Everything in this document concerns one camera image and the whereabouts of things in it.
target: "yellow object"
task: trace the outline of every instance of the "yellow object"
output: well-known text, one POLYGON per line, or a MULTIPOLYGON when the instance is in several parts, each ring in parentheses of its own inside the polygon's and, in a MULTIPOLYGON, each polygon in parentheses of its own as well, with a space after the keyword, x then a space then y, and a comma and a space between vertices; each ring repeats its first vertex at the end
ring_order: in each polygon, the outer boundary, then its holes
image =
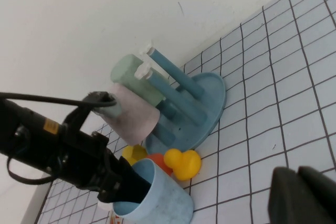
POLYGON ((202 161, 197 152, 189 150, 181 152, 178 149, 170 149, 164 154, 164 163, 173 169, 178 180, 187 180, 194 177, 201 169, 202 161))
POLYGON ((130 165, 135 164, 137 161, 147 157, 146 149, 139 144, 135 146, 126 146, 121 154, 130 165))

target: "blue cup rack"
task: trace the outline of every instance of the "blue cup rack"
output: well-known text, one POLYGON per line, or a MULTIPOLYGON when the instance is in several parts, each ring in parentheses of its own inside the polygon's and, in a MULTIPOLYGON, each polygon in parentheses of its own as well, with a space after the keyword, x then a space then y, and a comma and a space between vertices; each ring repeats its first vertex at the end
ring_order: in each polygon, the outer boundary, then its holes
POLYGON ((212 72, 189 77, 155 48, 148 46, 144 53, 180 84, 176 89, 172 88, 148 66, 140 66, 135 74, 139 79, 146 78, 166 97, 157 106, 160 119, 146 138, 147 152, 164 154, 171 148, 182 152, 195 149, 222 116, 226 102, 223 78, 212 72))

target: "blue cup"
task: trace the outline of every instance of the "blue cup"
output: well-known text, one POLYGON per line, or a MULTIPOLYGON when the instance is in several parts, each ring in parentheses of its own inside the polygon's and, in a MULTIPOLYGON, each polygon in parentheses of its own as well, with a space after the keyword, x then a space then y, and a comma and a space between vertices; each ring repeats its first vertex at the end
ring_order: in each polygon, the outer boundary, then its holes
POLYGON ((140 204, 114 202, 116 215, 137 224, 190 223, 194 203, 189 194, 151 159, 136 162, 133 169, 151 183, 151 188, 140 204))

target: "black object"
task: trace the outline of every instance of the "black object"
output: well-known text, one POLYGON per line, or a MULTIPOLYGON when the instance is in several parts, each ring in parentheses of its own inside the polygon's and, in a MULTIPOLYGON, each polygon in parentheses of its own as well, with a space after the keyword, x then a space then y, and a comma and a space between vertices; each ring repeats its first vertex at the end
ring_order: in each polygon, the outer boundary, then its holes
POLYGON ((336 183, 311 167, 296 174, 273 171, 268 212, 271 224, 335 224, 336 183))
POLYGON ((123 157, 115 158, 107 148, 109 139, 98 132, 87 135, 80 131, 93 106, 116 103, 109 93, 94 92, 82 103, 78 101, 79 107, 63 124, 2 97, 0 95, 0 152, 8 156, 8 173, 13 179, 40 185, 61 178, 79 189, 98 191, 102 202, 140 203, 143 200, 150 184, 123 157), (13 174, 9 170, 12 158, 50 177, 27 179, 13 174))

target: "yellow rubber duck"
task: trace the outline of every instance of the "yellow rubber duck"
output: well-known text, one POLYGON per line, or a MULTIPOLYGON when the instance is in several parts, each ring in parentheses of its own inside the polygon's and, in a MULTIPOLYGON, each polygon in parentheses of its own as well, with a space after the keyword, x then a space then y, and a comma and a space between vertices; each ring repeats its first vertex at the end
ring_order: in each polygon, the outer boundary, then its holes
POLYGON ((201 169, 202 161, 197 152, 189 150, 181 152, 170 149, 164 154, 164 163, 173 169, 178 180, 188 180, 194 177, 201 169))

